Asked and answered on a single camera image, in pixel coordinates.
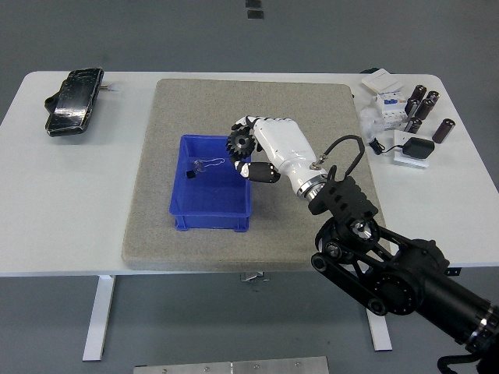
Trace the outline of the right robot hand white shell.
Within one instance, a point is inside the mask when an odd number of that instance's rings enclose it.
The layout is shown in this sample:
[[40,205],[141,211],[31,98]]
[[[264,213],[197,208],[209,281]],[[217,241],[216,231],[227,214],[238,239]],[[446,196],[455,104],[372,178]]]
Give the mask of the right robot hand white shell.
[[297,123],[290,118],[246,116],[232,126],[226,150],[235,169],[252,182],[289,178],[292,191],[312,201],[326,182],[326,171]]

